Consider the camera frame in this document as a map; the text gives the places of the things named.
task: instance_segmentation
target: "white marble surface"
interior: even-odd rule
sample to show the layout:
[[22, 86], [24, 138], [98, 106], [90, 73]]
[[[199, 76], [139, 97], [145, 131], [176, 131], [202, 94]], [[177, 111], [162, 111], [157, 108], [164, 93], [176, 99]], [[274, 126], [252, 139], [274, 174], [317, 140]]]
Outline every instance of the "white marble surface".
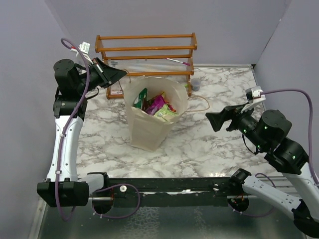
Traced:
[[[202, 82], [196, 94], [210, 102], [206, 112], [245, 103], [245, 89], [256, 86], [249, 68], [199, 68], [193, 78]], [[189, 105], [192, 109], [206, 107], [202, 99], [191, 100]], [[260, 116], [261, 110], [259, 107], [254, 115]], [[101, 90], [88, 103], [79, 140], [78, 174], [83, 177], [103, 171], [110, 177], [223, 177], [244, 168], [252, 174], [279, 175], [263, 155], [255, 156], [246, 149], [240, 132], [227, 132], [228, 125], [214, 132], [205, 112], [186, 113], [158, 150], [144, 151], [130, 146], [124, 101], [107, 100]]]

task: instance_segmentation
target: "white wall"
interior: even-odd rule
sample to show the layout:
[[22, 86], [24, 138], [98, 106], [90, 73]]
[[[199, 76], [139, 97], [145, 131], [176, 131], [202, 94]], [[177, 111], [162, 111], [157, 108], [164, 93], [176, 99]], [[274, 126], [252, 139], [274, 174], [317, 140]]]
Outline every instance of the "white wall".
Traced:
[[[314, 165], [319, 173], [319, 1], [292, 0], [256, 66], [263, 90], [300, 88], [314, 104]], [[299, 93], [266, 96], [268, 109], [279, 109], [293, 123], [289, 137], [308, 151], [308, 103]]]
[[290, 0], [46, 0], [77, 41], [195, 32], [199, 64], [255, 64]]
[[43, 0], [0, 4], [0, 238], [26, 239], [54, 146], [53, 64], [71, 56]]

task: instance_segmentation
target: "paper bag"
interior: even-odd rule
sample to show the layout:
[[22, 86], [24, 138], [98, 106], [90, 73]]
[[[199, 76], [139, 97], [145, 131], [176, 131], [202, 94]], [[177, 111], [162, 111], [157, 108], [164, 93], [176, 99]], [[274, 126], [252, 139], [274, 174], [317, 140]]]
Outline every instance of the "paper bag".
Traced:
[[[144, 88], [148, 89], [147, 100], [164, 91], [165, 100], [172, 104], [178, 115], [168, 121], [162, 121], [133, 107], [134, 100]], [[131, 145], [147, 151], [155, 151], [187, 110], [187, 100], [185, 87], [166, 78], [141, 77], [128, 84], [124, 89], [124, 101]]]

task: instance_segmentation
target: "snack bag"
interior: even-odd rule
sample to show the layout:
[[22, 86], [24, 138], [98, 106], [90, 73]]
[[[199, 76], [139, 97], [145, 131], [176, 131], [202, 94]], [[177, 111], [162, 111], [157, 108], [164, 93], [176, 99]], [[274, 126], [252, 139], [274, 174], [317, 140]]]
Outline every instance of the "snack bag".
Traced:
[[151, 106], [146, 109], [146, 113], [153, 116], [160, 108], [163, 107], [163, 105], [165, 105], [165, 100], [163, 98], [163, 96], [158, 95], [155, 97], [153, 104], [151, 104]]
[[170, 102], [168, 102], [168, 101], [165, 101], [165, 102], [166, 102], [166, 104], [168, 105], [168, 107], [169, 107], [169, 109], [170, 109], [171, 111], [176, 112], [176, 110], [173, 108], [173, 106], [171, 105]]
[[172, 117], [177, 116], [178, 113], [175, 113], [169, 109], [167, 104], [163, 105], [163, 107], [155, 113], [155, 117], [160, 118], [163, 121], [169, 121]]
[[[163, 99], [165, 99], [165, 92], [163, 91], [161, 94], [159, 94], [159, 95], [157, 95], [157, 96], [162, 96]], [[149, 106], [151, 106], [151, 105], [154, 103], [154, 100], [155, 100], [155, 98], [156, 98], [157, 96], [151, 98], [151, 99], [148, 101]]]
[[144, 110], [147, 108], [147, 101], [146, 97], [148, 96], [148, 90], [147, 88], [144, 88], [139, 95], [136, 97], [133, 106], [136, 108], [139, 108], [141, 110]]

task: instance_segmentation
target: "pink snack package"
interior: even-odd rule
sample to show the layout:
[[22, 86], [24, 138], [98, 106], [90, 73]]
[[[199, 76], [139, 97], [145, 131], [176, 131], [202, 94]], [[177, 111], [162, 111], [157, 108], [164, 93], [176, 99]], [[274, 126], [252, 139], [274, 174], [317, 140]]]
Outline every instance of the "pink snack package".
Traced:
[[160, 110], [160, 108], [163, 107], [165, 104], [165, 100], [162, 95], [158, 95], [155, 97], [154, 102], [151, 104], [150, 107], [148, 107], [145, 112], [151, 116], [155, 115], [157, 111]]

